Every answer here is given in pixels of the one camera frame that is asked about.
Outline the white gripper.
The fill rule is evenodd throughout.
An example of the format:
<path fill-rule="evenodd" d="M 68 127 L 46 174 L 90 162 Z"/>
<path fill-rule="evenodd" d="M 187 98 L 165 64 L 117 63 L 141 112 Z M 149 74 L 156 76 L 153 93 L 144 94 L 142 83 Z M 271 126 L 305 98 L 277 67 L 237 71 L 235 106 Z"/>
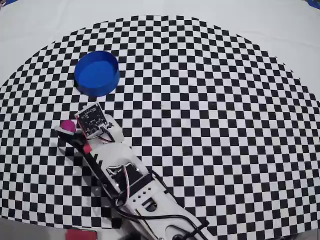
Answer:
<path fill-rule="evenodd" d="M 86 154 L 103 161 L 104 167 L 137 165 L 137 157 L 126 144 L 120 125 L 108 114 L 84 114 L 83 133 L 67 131 L 55 126 L 59 138 L 74 148 L 83 148 Z"/>

